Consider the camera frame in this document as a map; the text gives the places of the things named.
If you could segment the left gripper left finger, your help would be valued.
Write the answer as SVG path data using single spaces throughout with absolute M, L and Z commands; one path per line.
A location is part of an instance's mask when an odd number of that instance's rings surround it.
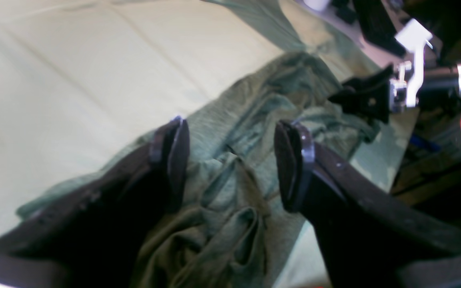
M 127 288 L 147 233 L 182 205 L 190 155 L 176 117 L 101 177 L 0 236 L 4 288 Z

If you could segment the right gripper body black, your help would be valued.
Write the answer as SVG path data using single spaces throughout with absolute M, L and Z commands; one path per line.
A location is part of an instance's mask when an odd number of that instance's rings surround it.
M 342 82 L 342 89 L 328 97 L 328 100 L 340 105 L 346 114 L 366 116 L 387 124 L 393 73 L 393 64 L 389 64 L 374 75 L 350 78 Z

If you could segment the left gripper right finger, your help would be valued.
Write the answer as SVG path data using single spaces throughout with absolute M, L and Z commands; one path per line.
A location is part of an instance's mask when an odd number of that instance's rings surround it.
M 461 288 L 461 229 L 383 192 L 313 140 L 279 121 L 275 157 L 284 209 L 313 226 L 335 288 Z

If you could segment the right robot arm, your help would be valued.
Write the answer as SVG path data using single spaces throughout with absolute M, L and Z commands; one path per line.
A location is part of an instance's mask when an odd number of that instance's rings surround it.
M 353 0 L 348 11 L 345 4 L 339 17 L 356 20 L 367 42 L 401 60 L 347 80 L 331 102 L 384 123 L 417 106 L 461 105 L 461 60 L 446 60 L 461 39 L 461 0 Z

